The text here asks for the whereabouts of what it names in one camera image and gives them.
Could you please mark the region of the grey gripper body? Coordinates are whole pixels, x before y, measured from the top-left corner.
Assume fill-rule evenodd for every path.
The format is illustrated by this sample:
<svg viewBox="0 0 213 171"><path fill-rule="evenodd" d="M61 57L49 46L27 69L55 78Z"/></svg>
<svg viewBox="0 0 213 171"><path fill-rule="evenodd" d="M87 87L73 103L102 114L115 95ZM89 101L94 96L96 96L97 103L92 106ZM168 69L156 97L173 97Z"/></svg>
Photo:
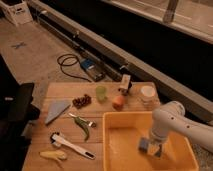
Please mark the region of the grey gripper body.
<svg viewBox="0 0 213 171"><path fill-rule="evenodd" d="M146 138L149 141L148 152L152 147L156 147L156 150L153 153L153 156L160 157L163 151L164 140L157 138Z"/></svg>

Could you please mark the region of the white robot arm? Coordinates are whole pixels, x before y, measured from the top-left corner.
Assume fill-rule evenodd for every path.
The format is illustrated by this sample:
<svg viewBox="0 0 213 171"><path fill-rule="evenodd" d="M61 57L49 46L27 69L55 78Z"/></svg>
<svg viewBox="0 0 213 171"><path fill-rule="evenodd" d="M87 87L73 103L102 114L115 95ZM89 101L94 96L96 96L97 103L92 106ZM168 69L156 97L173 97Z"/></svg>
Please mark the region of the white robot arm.
<svg viewBox="0 0 213 171"><path fill-rule="evenodd" d="M142 137L139 149L148 153L150 145L156 145L156 157L162 154L162 145L166 142L169 133L177 133L192 139L195 143L213 153L213 127L207 126L185 117L185 108L178 101L171 101L152 112L153 123L149 129L149 137Z"/></svg>

